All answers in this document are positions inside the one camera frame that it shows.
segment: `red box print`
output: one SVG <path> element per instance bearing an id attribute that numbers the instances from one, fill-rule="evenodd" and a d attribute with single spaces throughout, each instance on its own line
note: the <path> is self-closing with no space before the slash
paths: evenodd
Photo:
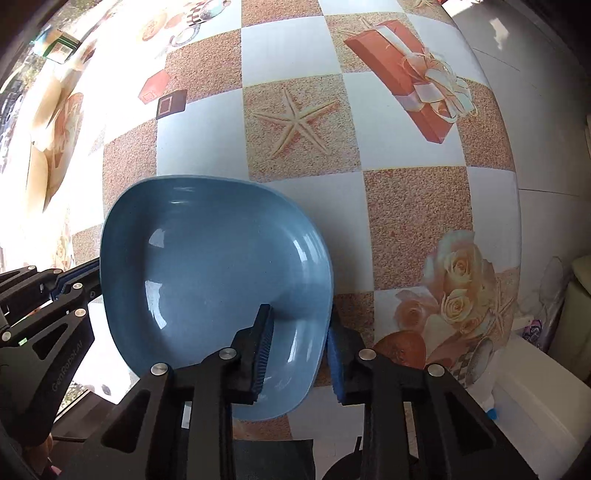
<path id="1" fill-rule="evenodd" d="M 139 99 L 145 104 L 148 104 L 156 100 L 156 98 L 162 97 L 169 80 L 170 75 L 166 73 L 165 70 L 160 70 L 158 73 L 155 73 L 146 80 L 146 83 L 144 83 L 144 86 L 139 93 Z"/>
<path id="2" fill-rule="evenodd" d="M 400 21 L 345 40 L 392 92 L 427 141 L 443 143 L 459 116 L 474 110 L 467 83 Z"/>

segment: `rose print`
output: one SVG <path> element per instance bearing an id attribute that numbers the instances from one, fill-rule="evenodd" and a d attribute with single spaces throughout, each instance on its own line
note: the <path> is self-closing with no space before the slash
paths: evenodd
<path id="1" fill-rule="evenodd" d="M 474 232 L 454 230 L 425 260 L 423 284 L 439 302 L 442 318 L 468 333 L 493 303 L 495 271 L 474 244 Z"/>
<path id="2" fill-rule="evenodd" d="M 394 312 L 394 320 L 401 330 L 422 333 L 429 315 L 439 312 L 439 304 L 431 295 L 402 290 L 396 297 L 401 302 Z"/>

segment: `sandy texture pattern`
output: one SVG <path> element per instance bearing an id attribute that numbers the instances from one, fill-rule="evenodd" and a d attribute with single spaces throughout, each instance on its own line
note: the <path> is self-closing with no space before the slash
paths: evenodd
<path id="1" fill-rule="evenodd" d="M 374 345 L 374 292 L 335 295 L 335 306 L 343 326 L 357 330 L 365 346 Z M 315 387 L 332 385 L 326 349 L 316 375 Z"/>
<path id="2" fill-rule="evenodd" d="M 322 15 L 318 0 L 242 0 L 242 26 Z"/>
<path id="3" fill-rule="evenodd" d="M 377 290 L 419 285 L 449 230 L 472 230 L 465 167 L 364 171 Z"/>
<path id="4" fill-rule="evenodd" d="M 150 120 L 105 145 L 103 207 L 109 212 L 119 195 L 136 181 L 156 175 L 156 120 Z"/>
<path id="5" fill-rule="evenodd" d="M 235 440 L 292 440 L 290 421 L 287 415 L 272 420 L 232 420 Z"/>
<path id="6" fill-rule="evenodd" d="M 166 93 L 187 90 L 187 103 L 242 87 L 240 30 L 205 38 L 166 57 Z"/>
<path id="7" fill-rule="evenodd" d="M 379 25 L 388 20 L 398 20 L 406 25 L 410 31 L 419 38 L 418 33 L 405 14 L 377 12 L 370 14 L 327 15 L 325 19 L 329 26 L 330 36 L 335 44 L 336 55 L 339 58 L 340 67 L 345 73 L 370 71 L 370 68 L 363 62 L 363 60 L 345 45 L 345 40 L 347 38 L 368 30 L 369 25 Z"/>
<path id="8" fill-rule="evenodd" d="M 360 169 L 342 75 L 264 83 L 245 88 L 243 94 L 251 180 L 281 180 Z M 290 115 L 289 101 L 293 101 L 296 115 L 304 118 L 305 135 L 298 129 L 289 133 L 290 122 L 281 119 Z"/>
<path id="9" fill-rule="evenodd" d="M 466 165 L 515 171 L 509 136 L 495 95 L 481 83 L 466 80 L 476 110 L 458 119 Z"/>
<path id="10" fill-rule="evenodd" d="M 95 225 L 72 236 L 72 247 L 74 249 L 76 265 L 94 260 L 99 256 L 102 229 L 102 224 Z"/>
<path id="11" fill-rule="evenodd" d="M 456 23 L 437 0 L 398 0 L 398 3 L 408 14 L 420 15 L 456 26 Z"/>

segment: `blue plate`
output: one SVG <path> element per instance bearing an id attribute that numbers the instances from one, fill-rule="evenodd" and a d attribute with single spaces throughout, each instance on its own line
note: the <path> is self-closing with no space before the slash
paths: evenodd
<path id="1" fill-rule="evenodd" d="M 200 362 L 275 310 L 267 374 L 241 420 L 294 409 L 320 365 L 333 297 L 329 253 L 292 201 L 265 186 L 155 177 L 130 187 L 105 221 L 100 281 L 111 334 L 143 375 Z"/>

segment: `metal bolt head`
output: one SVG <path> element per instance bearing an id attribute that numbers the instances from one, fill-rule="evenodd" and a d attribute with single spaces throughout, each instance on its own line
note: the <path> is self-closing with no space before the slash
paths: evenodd
<path id="1" fill-rule="evenodd" d="M 152 368 L 150 368 L 150 371 L 152 372 L 152 375 L 164 375 L 168 371 L 168 365 L 163 363 L 154 364 L 152 365 Z"/>
<path id="2" fill-rule="evenodd" d="M 361 360 L 373 360 L 376 357 L 376 353 L 375 351 L 373 351 L 371 348 L 364 348 L 363 350 L 359 351 L 359 358 Z"/>
<path id="3" fill-rule="evenodd" d="M 442 377 L 445 373 L 445 368 L 439 364 L 431 364 L 427 367 L 427 372 L 429 372 L 429 375 L 432 377 Z"/>
<path id="4" fill-rule="evenodd" d="M 220 358 L 222 360 L 231 360 L 235 356 L 236 356 L 236 351 L 231 347 L 222 348 L 220 350 Z"/>

